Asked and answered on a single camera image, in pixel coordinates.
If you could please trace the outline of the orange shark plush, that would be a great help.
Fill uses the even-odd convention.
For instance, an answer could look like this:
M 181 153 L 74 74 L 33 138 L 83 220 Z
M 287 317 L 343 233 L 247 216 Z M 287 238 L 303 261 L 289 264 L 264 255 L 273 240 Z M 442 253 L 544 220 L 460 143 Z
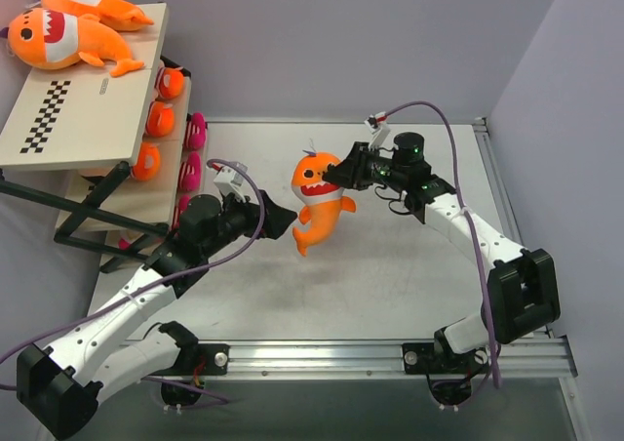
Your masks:
M 93 15 L 116 31 L 139 31 L 154 24 L 138 5 L 126 0 L 38 0 L 43 8 L 76 17 Z
M 123 76 L 144 68 L 119 32 L 93 15 L 76 17 L 46 8 L 31 8 L 1 29 L 9 49 L 26 64 L 43 70 L 60 70 L 80 61 L 104 67 Z
M 343 187 L 324 180 L 329 169 L 340 163 L 338 157 L 317 151 L 313 145 L 304 153 L 293 171 L 291 187 L 303 204 L 298 221 L 308 225 L 305 231 L 294 226 L 292 236 L 297 251 L 306 257 L 311 247 L 320 245 L 332 236 L 343 212 L 357 212 L 357 204 L 344 194 Z

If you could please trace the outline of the white pink glasses plush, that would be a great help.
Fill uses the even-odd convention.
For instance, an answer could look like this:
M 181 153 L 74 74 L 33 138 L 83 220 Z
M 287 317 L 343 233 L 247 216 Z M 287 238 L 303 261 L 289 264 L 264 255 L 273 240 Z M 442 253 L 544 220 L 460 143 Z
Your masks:
M 181 192 L 190 192 L 199 188 L 202 177 L 202 159 L 197 152 L 188 154 L 180 164 L 177 188 Z
M 177 199 L 177 203 L 174 208 L 174 214 L 172 218 L 172 222 L 170 225 L 170 230 L 178 228 L 179 225 L 179 217 L 186 210 L 191 197 L 187 194 L 179 195 Z M 134 241 L 136 241 L 140 237 L 139 232 L 134 232 L 130 230 L 123 230 L 119 233 L 119 239 L 117 241 L 117 246 L 122 249 L 128 249 Z

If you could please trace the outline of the black haired doll plush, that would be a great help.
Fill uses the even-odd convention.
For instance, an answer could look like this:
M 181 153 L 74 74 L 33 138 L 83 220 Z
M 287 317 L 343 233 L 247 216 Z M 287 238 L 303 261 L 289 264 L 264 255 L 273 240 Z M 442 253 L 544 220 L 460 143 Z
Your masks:
M 184 75 L 181 67 L 166 66 L 161 60 L 154 82 L 154 96 L 159 100 L 173 100 L 184 89 Z
M 165 137 L 175 126 L 175 113 L 169 103 L 155 100 L 149 105 L 144 132 L 152 138 Z
M 140 146 L 138 159 L 131 168 L 131 177 L 137 181 L 154 179 L 161 166 L 159 147 L 150 142 L 143 142 Z

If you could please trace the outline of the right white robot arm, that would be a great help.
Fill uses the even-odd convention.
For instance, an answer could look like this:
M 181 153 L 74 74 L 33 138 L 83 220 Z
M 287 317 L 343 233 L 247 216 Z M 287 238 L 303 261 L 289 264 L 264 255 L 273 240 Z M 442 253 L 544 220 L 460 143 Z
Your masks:
M 560 318 L 551 255 L 543 249 L 527 249 L 472 212 L 459 189 L 436 175 L 425 161 L 422 135 L 397 135 L 391 157 L 357 141 L 323 178 L 348 189 L 378 184 L 393 190 L 410 215 L 475 263 L 483 282 L 481 307 L 436 333 L 432 358 L 439 369 L 453 372 L 465 363 L 468 352 L 513 342 Z

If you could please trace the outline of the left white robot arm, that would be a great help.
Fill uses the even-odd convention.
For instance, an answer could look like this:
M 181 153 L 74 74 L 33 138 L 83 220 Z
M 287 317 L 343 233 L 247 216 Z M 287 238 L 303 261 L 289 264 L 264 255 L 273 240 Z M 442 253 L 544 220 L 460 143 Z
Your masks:
M 177 322 L 127 348 L 122 343 L 159 310 L 195 285 L 213 256 L 242 236 L 280 238 L 296 212 L 275 204 L 265 191 L 256 202 L 234 194 L 193 197 L 170 233 L 119 292 L 94 314 L 59 331 L 45 347 L 29 343 L 16 362 L 16 396 L 57 440 L 78 433 L 98 406 L 154 372 L 191 371 L 197 338 Z

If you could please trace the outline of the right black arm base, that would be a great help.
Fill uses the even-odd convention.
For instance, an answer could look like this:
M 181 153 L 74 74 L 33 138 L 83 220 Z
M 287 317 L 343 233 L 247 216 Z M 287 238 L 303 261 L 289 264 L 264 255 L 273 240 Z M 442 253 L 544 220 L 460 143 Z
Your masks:
M 436 331 L 429 341 L 404 342 L 401 350 L 405 374 L 425 378 L 441 411 L 458 412 L 481 390 L 491 373 L 484 346 L 455 353 L 444 329 Z

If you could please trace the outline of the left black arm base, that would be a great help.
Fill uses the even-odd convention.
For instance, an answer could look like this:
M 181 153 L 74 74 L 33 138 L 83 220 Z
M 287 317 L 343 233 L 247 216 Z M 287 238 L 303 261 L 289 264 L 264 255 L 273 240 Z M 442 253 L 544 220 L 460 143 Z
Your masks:
M 173 365 L 157 370 L 156 376 L 145 381 L 160 384 L 160 402 L 165 412 L 206 409 L 230 403 L 220 394 L 206 390 L 202 376 L 224 376 L 227 373 L 230 346 L 225 343 L 199 343 L 198 338 L 176 321 L 152 324 L 143 335 L 145 340 L 153 332 L 173 338 L 179 350 Z

